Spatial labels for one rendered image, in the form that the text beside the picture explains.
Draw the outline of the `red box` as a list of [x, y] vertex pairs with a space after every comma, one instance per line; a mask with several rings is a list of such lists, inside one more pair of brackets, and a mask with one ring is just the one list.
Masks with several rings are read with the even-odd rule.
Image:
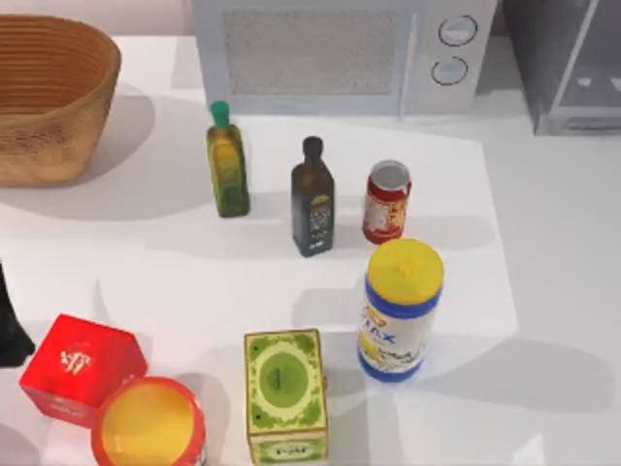
[[91, 428], [106, 397], [146, 372], [147, 360], [134, 334], [60, 315], [19, 385], [44, 415]]

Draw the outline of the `green bottle with green cap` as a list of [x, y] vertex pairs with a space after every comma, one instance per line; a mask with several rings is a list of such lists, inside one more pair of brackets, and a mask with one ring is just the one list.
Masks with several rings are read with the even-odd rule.
[[242, 133], [230, 120], [227, 102], [212, 102], [210, 112], [213, 126], [207, 133], [207, 149], [218, 214], [224, 218], [246, 216], [250, 205]]

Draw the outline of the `dark bottle with black cap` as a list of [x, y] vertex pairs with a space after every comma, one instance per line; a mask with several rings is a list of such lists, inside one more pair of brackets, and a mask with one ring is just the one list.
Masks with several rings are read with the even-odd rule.
[[321, 138], [305, 138], [304, 160], [291, 172], [292, 238], [303, 257], [334, 245], [335, 182], [322, 159], [323, 149]]

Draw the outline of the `grey cabinet with dark inside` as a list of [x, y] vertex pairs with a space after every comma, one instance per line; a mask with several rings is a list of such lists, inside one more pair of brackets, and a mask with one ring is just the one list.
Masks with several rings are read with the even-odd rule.
[[621, 0], [504, 0], [537, 136], [621, 136]]

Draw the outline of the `green and cream tin box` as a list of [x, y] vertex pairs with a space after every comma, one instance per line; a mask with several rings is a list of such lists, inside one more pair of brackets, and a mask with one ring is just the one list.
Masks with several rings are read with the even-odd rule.
[[316, 328], [248, 333], [245, 428], [254, 466], [325, 462], [329, 416]]

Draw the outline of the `red can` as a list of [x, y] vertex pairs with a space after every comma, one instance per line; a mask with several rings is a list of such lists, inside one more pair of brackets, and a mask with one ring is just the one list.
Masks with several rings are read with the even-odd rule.
[[380, 245], [403, 235], [410, 192], [411, 177], [405, 164], [386, 159], [373, 166], [362, 227], [370, 242]]

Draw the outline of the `woven brown basket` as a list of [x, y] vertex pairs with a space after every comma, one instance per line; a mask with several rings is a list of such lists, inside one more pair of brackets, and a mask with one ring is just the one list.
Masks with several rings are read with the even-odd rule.
[[50, 186], [89, 167], [110, 112], [121, 52], [64, 17], [0, 14], [0, 186]]

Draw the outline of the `yellow-lidded white and blue canister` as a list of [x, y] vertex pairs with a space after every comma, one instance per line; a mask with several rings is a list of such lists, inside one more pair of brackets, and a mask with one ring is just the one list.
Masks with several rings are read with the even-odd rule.
[[374, 250], [357, 339], [358, 358], [369, 376], [399, 383], [419, 369], [443, 279], [441, 257], [424, 242], [393, 239]]

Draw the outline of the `red tub with yellow lid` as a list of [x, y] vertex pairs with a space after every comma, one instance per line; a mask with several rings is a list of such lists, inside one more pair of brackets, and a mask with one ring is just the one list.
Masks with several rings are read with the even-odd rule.
[[184, 384], [133, 379], [98, 409], [91, 448], [97, 466], [207, 466], [205, 417]]

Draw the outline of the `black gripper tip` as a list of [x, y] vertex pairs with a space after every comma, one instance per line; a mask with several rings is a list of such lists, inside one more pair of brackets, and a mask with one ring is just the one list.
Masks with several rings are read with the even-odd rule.
[[17, 368], [36, 346], [16, 317], [0, 262], [0, 369]]

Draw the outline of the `microwave oven door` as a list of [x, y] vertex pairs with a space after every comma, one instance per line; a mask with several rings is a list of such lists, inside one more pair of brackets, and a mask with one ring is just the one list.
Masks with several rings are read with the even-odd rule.
[[397, 115], [414, 0], [191, 0], [203, 87], [236, 114]]

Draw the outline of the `round microwave knob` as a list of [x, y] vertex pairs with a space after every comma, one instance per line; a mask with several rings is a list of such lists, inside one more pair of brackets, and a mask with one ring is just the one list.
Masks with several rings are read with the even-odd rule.
[[477, 22], [471, 16], [463, 15], [445, 19], [438, 30], [441, 42], [452, 48], [471, 42], [478, 30]]
[[467, 62], [458, 56], [437, 61], [431, 68], [431, 78], [440, 86], [452, 86], [462, 82], [469, 73]]

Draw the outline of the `pale microwave oven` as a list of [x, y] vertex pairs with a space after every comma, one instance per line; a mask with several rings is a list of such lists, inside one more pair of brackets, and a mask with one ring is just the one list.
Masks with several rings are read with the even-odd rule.
[[238, 114], [452, 115], [498, 0], [192, 0], [209, 101]]

